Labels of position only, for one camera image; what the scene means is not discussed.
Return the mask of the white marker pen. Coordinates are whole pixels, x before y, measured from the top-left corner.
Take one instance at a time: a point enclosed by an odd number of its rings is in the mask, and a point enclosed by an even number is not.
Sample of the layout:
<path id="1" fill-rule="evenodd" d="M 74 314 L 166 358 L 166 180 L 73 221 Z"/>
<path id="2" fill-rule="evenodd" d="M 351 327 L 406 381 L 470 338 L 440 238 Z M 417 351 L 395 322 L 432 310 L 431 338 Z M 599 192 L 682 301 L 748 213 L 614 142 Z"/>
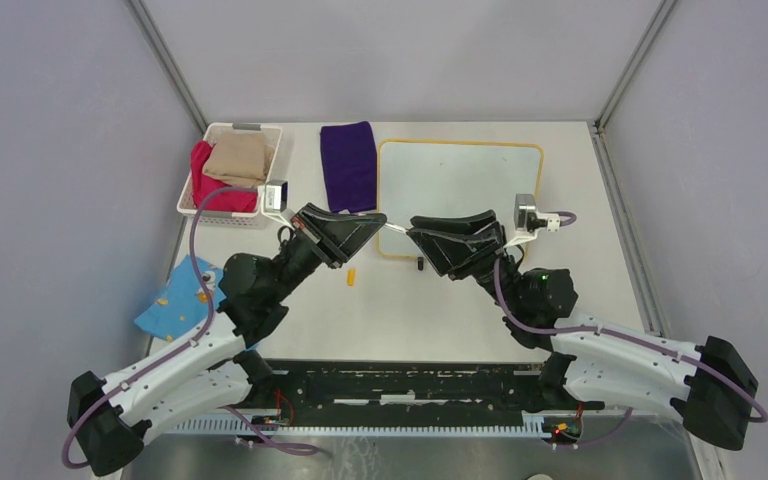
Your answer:
<path id="1" fill-rule="evenodd" d="M 388 229 L 388 230 L 391 230 L 391 231 L 397 232 L 397 233 L 399 233 L 399 234 L 404 234 L 404 235 L 406 235 L 406 234 L 407 234 L 407 232 L 408 232 L 408 228 L 405 228 L 405 227 L 403 227 L 403 226 L 401 226 L 401 225 L 397 225 L 397 224 L 394 224 L 394 223 L 390 223 L 390 222 L 387 222 L 387 223 L 384 225 L 384 227 L 385 227 L 386 229 Z"/>

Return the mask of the yellow framed whiteboard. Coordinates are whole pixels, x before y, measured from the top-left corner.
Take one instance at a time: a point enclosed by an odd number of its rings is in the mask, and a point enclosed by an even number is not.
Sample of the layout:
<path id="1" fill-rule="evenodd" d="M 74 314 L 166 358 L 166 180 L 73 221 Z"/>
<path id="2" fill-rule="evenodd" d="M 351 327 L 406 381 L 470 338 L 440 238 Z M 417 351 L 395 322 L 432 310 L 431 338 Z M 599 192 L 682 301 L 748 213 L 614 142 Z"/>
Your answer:
<path id="1" fill-rule="evenodd" d="M 538 194 L 543 160 L 536 144 L 388 139 L 378 151 L 377 208 L 404 228 L 414 216 L 492 210 L 511 235 L 516 196 Z"/>

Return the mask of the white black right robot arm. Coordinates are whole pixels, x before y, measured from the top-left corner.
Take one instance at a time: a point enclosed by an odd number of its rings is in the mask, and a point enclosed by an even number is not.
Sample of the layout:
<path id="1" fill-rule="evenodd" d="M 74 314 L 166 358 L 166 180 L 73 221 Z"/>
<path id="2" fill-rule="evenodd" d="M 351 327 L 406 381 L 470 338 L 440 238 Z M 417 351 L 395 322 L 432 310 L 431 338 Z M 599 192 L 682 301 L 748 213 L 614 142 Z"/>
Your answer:
<path id="1" fill-rule="evenodd" d="M 517 343 L 548 352 L 537 382 L 545 405 L 576 401 L 651 412 L 715 447 L 741 450 L 749 425 L 768 422 L 768 412 L 756 398 L 757 378 L 730 342 L 670 340 L 600 320 L 577 308 L 569 270 L 523 271 L 508 252 L 575 220 L 568 211 L 528 207 L 508 238 L 493 211 L 414 216 L 406 235 L 438 275 L 471 278 L 485 290 Z"/>

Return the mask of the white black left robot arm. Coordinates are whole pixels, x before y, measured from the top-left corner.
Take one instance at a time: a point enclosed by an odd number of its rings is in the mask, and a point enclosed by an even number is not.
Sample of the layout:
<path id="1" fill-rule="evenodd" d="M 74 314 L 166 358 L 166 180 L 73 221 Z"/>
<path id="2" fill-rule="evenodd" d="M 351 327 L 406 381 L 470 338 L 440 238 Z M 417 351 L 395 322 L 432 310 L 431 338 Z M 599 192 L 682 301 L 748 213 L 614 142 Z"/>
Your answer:
<path id="1" fill-rule="evenodd" d="M 352 259 L 387 223 L 383 213 L 331 213 L 311 203 L 280 213 L 291 236 L 273 257 L 228 258 L 205 317 L 155 354 L 103 377 L 86 371 L 70 385 L 62 464 L 96 476 L 131 463 L 156 437 L 201 413 L 244 401 L 266 405 L 274 381 L 253 352 L 289 309 L 284 300 L 320 266 Z"/>

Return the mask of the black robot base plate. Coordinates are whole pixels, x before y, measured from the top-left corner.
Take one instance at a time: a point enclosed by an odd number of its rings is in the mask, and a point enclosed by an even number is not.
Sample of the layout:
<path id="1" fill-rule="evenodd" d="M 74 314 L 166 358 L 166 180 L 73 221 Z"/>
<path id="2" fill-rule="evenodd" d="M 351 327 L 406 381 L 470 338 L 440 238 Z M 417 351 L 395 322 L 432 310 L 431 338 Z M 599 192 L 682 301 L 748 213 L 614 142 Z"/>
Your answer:
<path id="1" fill-rule="evenodd" d="M 525 414 L 597 411 L 599 401 L 547 394 L 539 363 L 361 362 L 270 359 L 270 376 L 236 403 L 282 406 L 294 427 L 515 426 Z"/>

